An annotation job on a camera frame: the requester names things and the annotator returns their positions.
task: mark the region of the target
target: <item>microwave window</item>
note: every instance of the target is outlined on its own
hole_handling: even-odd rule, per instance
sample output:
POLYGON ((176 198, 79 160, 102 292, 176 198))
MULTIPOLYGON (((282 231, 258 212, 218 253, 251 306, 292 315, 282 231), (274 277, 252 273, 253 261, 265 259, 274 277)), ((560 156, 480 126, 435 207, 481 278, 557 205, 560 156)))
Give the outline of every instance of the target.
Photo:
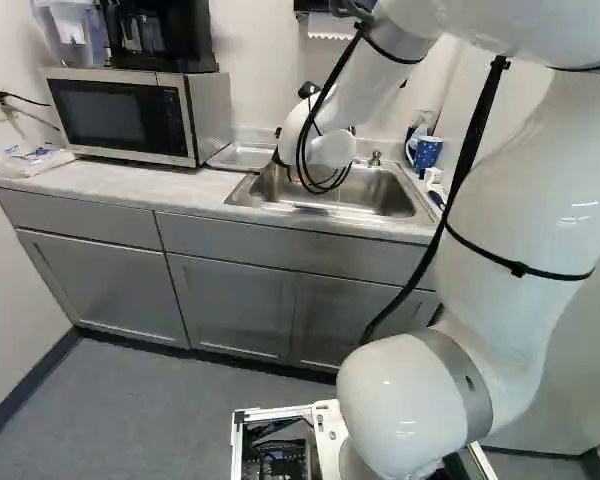
POLYGON ((140 108, 133 95, 65 90, 60 97, 71 129, 78 137, 146 140, 140 108))

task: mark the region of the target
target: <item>countertop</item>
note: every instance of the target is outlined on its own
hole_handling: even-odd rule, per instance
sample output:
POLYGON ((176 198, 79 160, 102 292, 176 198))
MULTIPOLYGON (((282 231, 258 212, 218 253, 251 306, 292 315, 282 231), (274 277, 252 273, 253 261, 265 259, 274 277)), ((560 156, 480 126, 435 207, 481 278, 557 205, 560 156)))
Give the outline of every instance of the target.
MULTIPOLYGON (((271 151, 266 149, 246 148, 239 153, 243 158, 250 157, 248 160, 254 157, 270 158, 271 155, 271 151)), ((234 155, 229 163, 239 165, 241 162, 234 155)), ((241 172, 207 168, 173 170, 161 166, 76 160, 31 178, 0 176, 0 187, 204 218, 404 243, 427 244, 435 231, 434 221, 429 226, 382 218, 361 222, 300 212, 225 205, 225 199, 244 175, 241 172)), ((422 194, 422 185, 418 185, 423 182, 417 181, 414 174, 410 174, 410 178, 415 179, 413 183, 420 192, 421 198, 418 200, 431 206, 428 198, 422 194)))

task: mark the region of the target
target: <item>stainless steel sink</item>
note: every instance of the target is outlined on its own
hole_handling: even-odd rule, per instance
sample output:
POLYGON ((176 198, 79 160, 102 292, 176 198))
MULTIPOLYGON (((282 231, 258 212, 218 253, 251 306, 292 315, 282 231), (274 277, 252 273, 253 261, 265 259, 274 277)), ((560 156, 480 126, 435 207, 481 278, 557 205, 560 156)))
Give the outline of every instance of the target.
MULTIPOLYGON (((321 181, 332 172, 311 173, 314 180, 321 181)), ((296 175, 292 174, 290 181, 284 168, 270 163, 260 175, 247 175, 225 203, 334 217, 388 217, 431 225, 431 213, 418 196, 409 177, 390 162, 379 167, 354 163, 345 182, 323 195, 306 191, 296 175)))

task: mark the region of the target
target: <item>white wall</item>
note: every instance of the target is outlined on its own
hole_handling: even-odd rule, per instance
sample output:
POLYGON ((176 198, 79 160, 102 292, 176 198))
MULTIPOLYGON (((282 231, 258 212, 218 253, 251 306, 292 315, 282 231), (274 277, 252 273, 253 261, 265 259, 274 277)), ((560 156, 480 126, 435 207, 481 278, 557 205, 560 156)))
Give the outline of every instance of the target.
MULTIPOLYGON (((36 68, 48 62, 29 1, 0 2, 0 86, 45 99, 36 68)), ((30 109, 44 115, 40 110, 30 109)), ((33 120, 20 115, 17 122, 32 139, 55 138, 33 120)), ((12 126, 0 123, 0 148, 18 141, 12 126)), ((0 402, 69 327, 0 209, 0 402)))
MULTIPOLYGON (((242 128, 275 128, 298 103, 306 80, 321 85, 345 42, 307 37, 293 0, 211 0, 214 49, 223 71, 231 73, 235 121, 242 128)), ((360 136, 402 140, 415 111, 435 103, 436 85, 456 54, 445 38, 418 67, 409 85, 396 91, 390 111, 358 128, 360 136)))
MULTIPOLYGON (((448 178, 492 59, 493 54, 469 45, 463 50, 436 131, 446 140, 440 165, 449 170, 448 178)), ((524 123, 552 78, 545 67, 514 62, 503 76, 478 161, 524 123)), ((558 323, 531 408, 483 443, 563 454, 580 454, 600 444, 600 262, 558 323)))

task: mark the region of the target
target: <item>blue mug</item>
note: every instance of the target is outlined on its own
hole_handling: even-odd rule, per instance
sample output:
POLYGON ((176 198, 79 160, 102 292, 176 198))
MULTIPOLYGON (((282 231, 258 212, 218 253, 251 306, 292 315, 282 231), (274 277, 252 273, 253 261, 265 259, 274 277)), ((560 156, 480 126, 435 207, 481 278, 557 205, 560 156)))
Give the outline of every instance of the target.
POLYGON ((442 151, 442 143, 443 140, 440 137, 430 137, 428 135, 412 138, 407 142, 406 154, 411 166, 417 173, 436 164, 436 160, 438 160, 442 151))

